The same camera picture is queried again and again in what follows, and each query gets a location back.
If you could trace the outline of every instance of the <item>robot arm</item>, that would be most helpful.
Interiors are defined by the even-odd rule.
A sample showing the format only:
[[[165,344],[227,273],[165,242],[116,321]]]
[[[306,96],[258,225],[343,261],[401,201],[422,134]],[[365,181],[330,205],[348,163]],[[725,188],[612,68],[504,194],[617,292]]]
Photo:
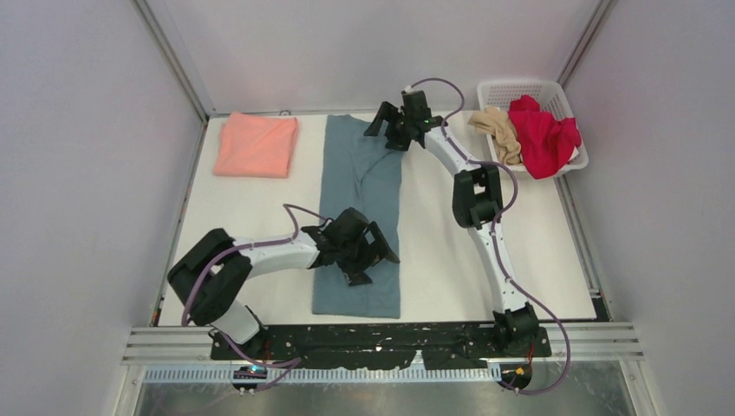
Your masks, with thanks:
[[[529,299],[510,283],[515,280],[515,272],[505,247],[503,226],[499,221],[491,226],[503,208],[498,169],[468,157],[470,153],[452,132],[442,127],[441,117],[432,116],[423,91],[404,91],[401,95],[403,106],[398,109],[384,101],[365,135],[377,136],[383,121],[387,121],[387,148],[405,152],[416,141],[454,177],[452,211],[457,224],[467,229],[475,243],[490,282],[498,348],[535,336],[539,331],[536,313]]]
[[[217,263],[218,271],[207,270],[190,317],[199,326],[211,324],[238,344],[247,342],[261,328],[252,311],[236,300],[245,280],[278,270],[337,263],[347,284],[355,286],[372,282],[365,270],[380,260],[399,262],[377,223],[369,222],[354,208],[343,211],[334,221],[302,227],[295,237],[232,238],[219,228],[202,237],[168,274],[168,282],[182,303],[207,264],[225,250],[232,253]]]

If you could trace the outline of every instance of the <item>white wall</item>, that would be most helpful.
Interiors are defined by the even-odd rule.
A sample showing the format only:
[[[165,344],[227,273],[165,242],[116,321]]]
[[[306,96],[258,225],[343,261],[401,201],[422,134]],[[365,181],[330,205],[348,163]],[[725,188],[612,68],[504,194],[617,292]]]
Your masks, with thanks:
[[[98,415],[199,123],[129,1],[0,5],[0,414]]]
[[[203,101],[230,113],[375,109],[427,76],[456,82],[477,107],[480,81],[556,78],[597,1],[151,3]],[[450,88],[426,89],[430,105],[457,106]]]
[[[568,87],[570,176],[668,411],[735,408],[735,3],[620,1]]]

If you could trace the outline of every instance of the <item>pink towel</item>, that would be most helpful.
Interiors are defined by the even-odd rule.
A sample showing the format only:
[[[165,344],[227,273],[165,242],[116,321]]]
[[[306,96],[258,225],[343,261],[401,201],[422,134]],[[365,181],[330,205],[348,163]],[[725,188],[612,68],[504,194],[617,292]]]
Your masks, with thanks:
[[[218,176],[288,178],[296,145],[296,119],[232,113],[219,133]]]

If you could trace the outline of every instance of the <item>red cloth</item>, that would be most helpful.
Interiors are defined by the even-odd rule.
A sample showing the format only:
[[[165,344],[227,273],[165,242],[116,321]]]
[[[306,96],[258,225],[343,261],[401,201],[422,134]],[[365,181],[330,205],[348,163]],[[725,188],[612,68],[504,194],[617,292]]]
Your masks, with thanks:
[[[582,144],[574,118],[556,121],[528,95],[511,103],[508,116],[518,132],[524,165],[535,179],[554,176]]]

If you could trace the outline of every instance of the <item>laundry basket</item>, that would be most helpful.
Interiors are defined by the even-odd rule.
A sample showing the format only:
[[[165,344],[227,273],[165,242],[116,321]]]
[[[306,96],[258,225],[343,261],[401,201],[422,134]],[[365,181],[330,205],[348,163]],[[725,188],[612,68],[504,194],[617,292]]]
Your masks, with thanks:
[[[539,80],[484,81],[478,85],[478,100],[480,108],[483,110],[486,106],[494,106],[508,111],[511,101],[521,98],[521,95],[524,94],[533,97],[541,105],[542,111],[554,114],[554,118],[557,120],[574,117],[562,86],[556,82]],[[489,134],[487,134],[487,140],[490,145],[492,159],[498,161],[495,146],[492,145],[492,137]],[[564,165],[554,177],[564,175],[566,172],[575,169],[582,169],[589,163],[587,149],[584,148],[584,140],[582,140],[582,145],[577,150],[579,154]],[[530,178],[524,165],[508,165],[508,168],[518,176]]]

